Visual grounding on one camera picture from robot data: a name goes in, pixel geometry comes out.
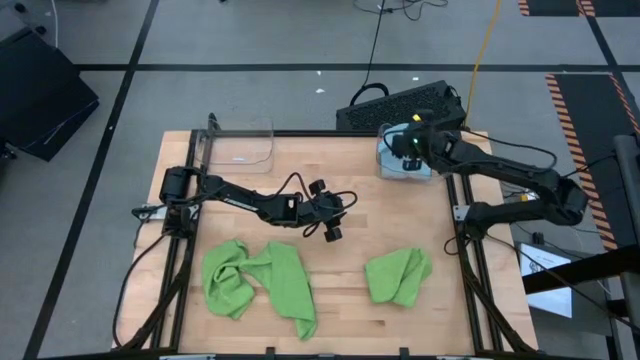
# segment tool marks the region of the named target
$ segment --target wooden tabletop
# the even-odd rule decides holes
[[[150,203],[158,203],[165,169],[184,165],[188,140],[189,132],[164,134]],[[470,136],[466,140],[490,151],[488,141],[482,138]],[[400,347],[408,347],[414,355],[473,353],[458,257],[443,251],[444,242],[454,236],[445,181],[433,179],[425,184],[382,180],[376,176],[375,148],[375,138],[275,138],[273,169],[269,173],[218,174],[232,183],[270,194],[297,171],[307,184],[322,178],[328,190],[353,190],[359,201],[343,218],[344,237],[334,243],[325,242],[322,227],[305,239],[302,229],[270,226],[250,212],[206,202],[198,230],[181,352],[262,354],[266,347],[273,346],[277,353],[289,354],[398,354]],[[225,146],[216,145],[214,151],[224,149]],[[502,202],[496,180],[472,176],[471,184],[476,201]],[[299,191],[299,184],[292,181],[287,190]],[[143,227],[134,256],[158,237],[161,226],[156,222]],[[512,241],[506,225],[494,226],[489,233]],[[311,274],[318,318],[313,338],[298,340],[294,322],[275,313],[268,294],[253,279],[256,297],[239,320],[207,310],[201,283],[202,259],[207,251],[233,238],[245,242],[250,255],[257,254],[271,240],[297,247]],[[151,251],[131,275],[118,325],[123,341],[133,336],[158,300],[168,244],[166,240]],[[424,249],[433,262],[433,273],[422,284],[416,306],[405,309],[371,303],[365,263],[405,247]],[[522,338],[537,347],[513,250],[490,241],[485,242],[484,248],[496,305]],[[472,247],[469,250],[473,258]],[[490,349],[486,314],[481,305],[478,308],[484,346]],[[172,323],[172,316],[173,310],[169,310],[165,324]],[[167,325],[165,344],[169,333]]]

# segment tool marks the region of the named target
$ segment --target gray floor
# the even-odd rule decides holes
[[[31,1],[47,10],[47,1]],[[375,1],[362,0],[375,8]],[[75,63],[126,64],[149,0],[57,1],[60,49]],[[493,0],[450,0],[426,7],[423,19],[385,16],[376,62],[473,63]],[[349,0],[161,0],[141,63],[264,64],[365,63],[376,16]],[[640,59],[637,19],[598,19],[622,64]],[[527,18],[507,1],[485,55],[489,64],[605,64],[584,18]],[[203,126],[209,112],[223,126],[270,118],[277,129],[333,129],[364,79],[361,71],[137,72],[122,111],[78,247],[40,356],[105,351],[120,282],[131,262],[136,227],[129,210],[145,201],[163,131]],[[3,358],[24,353],[53,269],[65,242],[122,72],[84,72],[101,106],[50,163],[28,155],[0,167],[0,348]],[[374,72],[392,92],[444,79],[463,98],[465,72]],[[625,74],[640,94],[640,74]],[[543,73],[478,75],[470,124],[497,138],[534,144],[560,157],[557,169],[574,169]],[[494,145],[494,152],[544,164],[546,158]],[[602,252],[597,236],[544,222],[525,223],[549,241],[587,253]],[[580,225],[594,229],[589,216]],[[517,228],[514,237],[527,241]],[[541,348],[551,354],[607,358],[604,338],[559,327],[534,313]],[[634,358],[629,349],[629,358]]]

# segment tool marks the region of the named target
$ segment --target green cloth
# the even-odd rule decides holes
[[[295,319],[301,340],[313,336],[317,323],[311,286],[295,247],[270,242],[249,258],[247,247],[231,240],[209,251],[202,262],[202,286],[212,313],[238,319],[249,307],[255,293],[241,271],[267,289],[278,314]]]
[[[393,301],[413,307],[420,292],[420,284],[431,274],[431,259],[421,249],[396,250],[373,258],[365,265],[371,301]]]

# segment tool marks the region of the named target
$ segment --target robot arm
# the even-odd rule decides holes
[[[544,219],[557,225],[582,221],[587,196],[571,179],[553,169],[539,168],[485,153],[448,131],[436,131],[423,122],[411,123],[394,135],[391,152],[398,158],[424,161],[439,173],[480,174],[531,189],[537,200],[492,206],[476,202],[460,207],[466,233],[481,239],[498,223]]]
[[[200,191],[194,197],[186,199],[187,189],[193,175],[199,181]],[[302,180],[298,173],[293,173],[287,182],[293,176],[298,176]],[[220,176],[205,175],[194,168],[173,167],[166,170],[160,191],[160,200],[168,207],[163,232],[176,233],[188,228],[190,212],[187,209],[188,206],[185,207],[185,205],[217,200],[251,211],[260,220],[274,226],[290,228],[306,226],[307,230],[303,232],[305,236],[311,235],[308,230],[313,231],[320,223],[323,223],[327,228],[324,233],[325,239],[327,242],[332,242],[342,238],[339,228],[340,219],[346,214],[345,210],[351,204],[344,206],[339,196],[340,193],[333,194],[324,190],[324,181],[317,180],[309,185],[311,196],[305,190],[308,200],[304,200],[301,193],[281,194],[277,192],[273,195],[261,195],[256,191],[227,182]]]

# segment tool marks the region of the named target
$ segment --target clear plastic container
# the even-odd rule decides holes
[[[393,136],[397,135],[396,131],[405,129],[408,124],[383,124],[378,129],[378,141],[376,142],[376,161],[378,163],[378,177],[391,180],[417,180],[430,181],[432,179],[432,171],[427,164],[422,161],[420,168],[414,171],[406,171],[403,169],[403,163],[408,159],[398,159],[391,154],[391,149],[387,144],[393,142]]]
[[[198,134],[198,162],[206,161],[202,155],[209,140],[212,140],[211,157],[208,160],[210,174],[264,174],[273,167],[274,140],[271,119],[225,121],[225,126],[222,126],[210,115],[206,127]]]

